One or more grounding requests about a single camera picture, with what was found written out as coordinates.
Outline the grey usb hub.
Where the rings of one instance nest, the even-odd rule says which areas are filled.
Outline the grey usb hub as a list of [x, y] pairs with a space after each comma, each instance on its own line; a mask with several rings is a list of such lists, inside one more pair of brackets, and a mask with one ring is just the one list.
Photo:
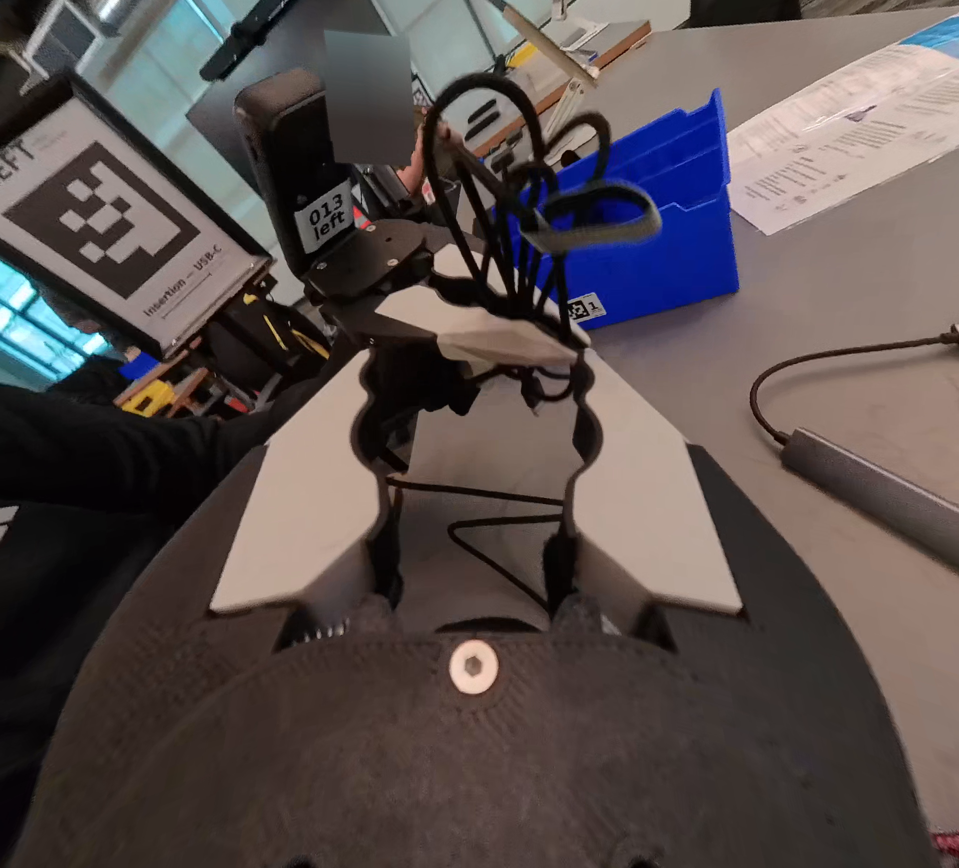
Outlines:
[[788, 358], [758, 375], [751, 384], [748, 405], [752, 417], [780, 447], [780, 461], [791, 471], [848, 507], [917, 545], [941, 563], [958, 569], [958, 506], [931, 490], [806, 428], [786, 433], [775, 428], [760, 405], [762, 386], [788, 369], [827, 360], [913, 350], [957, 347], [953, 324], [937, 335], [853, 347], [833, 348]]

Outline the person's left forearm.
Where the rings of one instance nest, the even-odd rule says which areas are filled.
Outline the person's left forearm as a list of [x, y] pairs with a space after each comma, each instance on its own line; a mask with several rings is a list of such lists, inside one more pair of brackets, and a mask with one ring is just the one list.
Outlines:
[[257, 414], [144, 419], [16, 387], [1, 391], [2, 502], [187, 518], [350, 362], [334, 353], [314, 379]]

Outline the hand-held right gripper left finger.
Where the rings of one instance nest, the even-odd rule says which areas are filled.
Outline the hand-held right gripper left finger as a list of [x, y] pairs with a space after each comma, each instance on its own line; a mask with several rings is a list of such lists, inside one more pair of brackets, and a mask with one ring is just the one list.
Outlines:
[[366, 596], [401, 593], [390, 493], [361, 449], [373, 361], [360, 351], [267, 443], [211, 613], [287, 607], [334, 629]]

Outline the framed marker sign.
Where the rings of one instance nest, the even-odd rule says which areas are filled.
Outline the framed marker sign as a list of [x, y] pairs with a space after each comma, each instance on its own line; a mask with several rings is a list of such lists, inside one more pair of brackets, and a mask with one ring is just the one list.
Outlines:
[[164, 359], [270, 252], [76, 73], [2, 119], [2, 260]]

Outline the black webcam bar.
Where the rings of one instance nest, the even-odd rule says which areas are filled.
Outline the black webcam bar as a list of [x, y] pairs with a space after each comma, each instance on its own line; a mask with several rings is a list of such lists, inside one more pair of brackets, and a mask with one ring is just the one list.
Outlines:
[[261, 46], [279, 18], [288, 0], [258, 0], [251, 10], [233, 23], [220, 47], [200, 68], [199, 77], [206, 83], [222, 81]]

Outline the black monitor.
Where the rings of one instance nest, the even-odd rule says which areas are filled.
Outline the black monitor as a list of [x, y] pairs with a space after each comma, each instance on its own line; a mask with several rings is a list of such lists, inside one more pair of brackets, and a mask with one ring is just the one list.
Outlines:
[[326, 71], [325, 31], [389, 35], [372, 0], [259, 0], [254, 11], [272, 3], [270, 18], [254, 33], [239, 37], [230, 32], [226, 41], [200, 70], [209, 83], [205, 93], [187, 112], [187, 119], [260, 196], [246, 153], [246, 144], [234, 118], [234, 102], [246, 87], [292, 69], [304, 69], [318, 78]]

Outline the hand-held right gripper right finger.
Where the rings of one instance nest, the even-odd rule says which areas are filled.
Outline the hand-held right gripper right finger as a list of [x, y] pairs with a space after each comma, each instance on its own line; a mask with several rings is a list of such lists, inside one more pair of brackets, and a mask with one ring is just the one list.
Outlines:
[[686, 439], [593, 349], [543, 420], [561, 520], [543, 551], [552, 613], [592, 598], [617, 632], [654, 606], [737, 617], [742, 599]]

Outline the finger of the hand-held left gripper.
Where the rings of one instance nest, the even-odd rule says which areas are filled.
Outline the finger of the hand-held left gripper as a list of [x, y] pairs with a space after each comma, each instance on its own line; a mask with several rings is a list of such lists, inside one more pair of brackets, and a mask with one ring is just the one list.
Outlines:
[[562, 365], [574, 363], [580, 353], [537, 323], [455, 305], [424, 286], [389, 295], [375, 313], [434, 335], [445, 358], [471, 365]]
[[[484, 255], [482, 252], [471, 251], [472, 261], [478, 272], [481, 270]], [[431, 270], [431, 288], [438, 292], [440, 298], [449, 303], [465, 308], [483, 308], [492, 314], [505, 317], [509, 309], [509, 298], [506, 285], [503, 282], [496, 263], [490, 259], [484, 286], [479, 286], [468, 267], [468, 260], [464, 260], [460, 249], [449, 243], [434, 255]], [[558, 329], [560, 323], [559, 306], [552, 296], [545, 300], [542, 311], [536, 306], [542, 295], [539, 288], [533, 288], [533, 311], [536, 319], [544, 323], [553, 324]], [[577, 323], [570, 320], [570, 334], [577, 344], [582, 347], [592, 347], [589, 334]]]

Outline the printed paper sheet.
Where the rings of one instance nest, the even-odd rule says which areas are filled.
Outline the printed paper sheet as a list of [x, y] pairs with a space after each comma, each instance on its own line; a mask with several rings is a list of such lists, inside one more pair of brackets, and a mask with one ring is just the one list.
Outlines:
[[765, 109], [727, 145], [731, 207], [765, 235], [957, 150], [957, 14]]

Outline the blue bin with white label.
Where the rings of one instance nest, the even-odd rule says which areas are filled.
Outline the blue bin with white label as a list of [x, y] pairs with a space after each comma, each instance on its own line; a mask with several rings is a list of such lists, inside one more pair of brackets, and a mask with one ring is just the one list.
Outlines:
[[674, 109], [614, 140], [604, 179], [644, 192], [662, 226], [645, 239], [569, 254], [574, 323], [584, 329], [608, 326], [738, 290], [719, 88], [701, 107]]

